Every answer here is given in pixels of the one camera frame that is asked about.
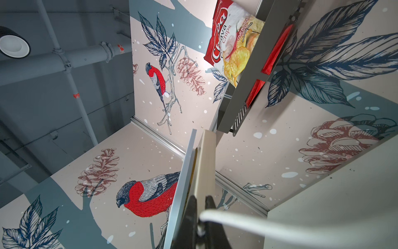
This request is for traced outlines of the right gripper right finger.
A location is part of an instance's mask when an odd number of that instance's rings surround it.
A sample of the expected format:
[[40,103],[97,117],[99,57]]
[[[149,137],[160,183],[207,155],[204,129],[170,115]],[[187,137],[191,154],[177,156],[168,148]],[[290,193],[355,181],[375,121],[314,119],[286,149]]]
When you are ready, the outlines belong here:
[[224,227],[220,223],[210,221],[206,211],[217,211],[212,196],[205,198],[205,210],[203,211],[203,223],[205,227],[204,245],[206,249],[231,249]]

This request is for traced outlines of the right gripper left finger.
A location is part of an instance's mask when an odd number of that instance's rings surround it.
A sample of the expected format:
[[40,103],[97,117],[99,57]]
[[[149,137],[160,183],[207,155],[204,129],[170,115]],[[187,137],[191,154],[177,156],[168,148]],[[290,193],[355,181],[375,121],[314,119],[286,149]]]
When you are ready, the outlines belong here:
[[190,196],[172,249],[195,249],[197,245],[198,207],[195,196]]

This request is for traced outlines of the cream blue electronic scale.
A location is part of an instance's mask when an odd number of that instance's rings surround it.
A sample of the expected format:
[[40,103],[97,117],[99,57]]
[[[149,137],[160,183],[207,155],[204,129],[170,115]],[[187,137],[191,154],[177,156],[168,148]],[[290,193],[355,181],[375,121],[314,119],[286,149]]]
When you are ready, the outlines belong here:
[[198,146],[195,146],[196,133],[196,130],[192,131],[180,171],[163,241],[165,249],[171,249],[190,196],[196,197],[198,207],[196,249],[205,249],[205,227],[201,215],[205,210],[206,196],[213,197],[215,192],[216,134],[204,130]]

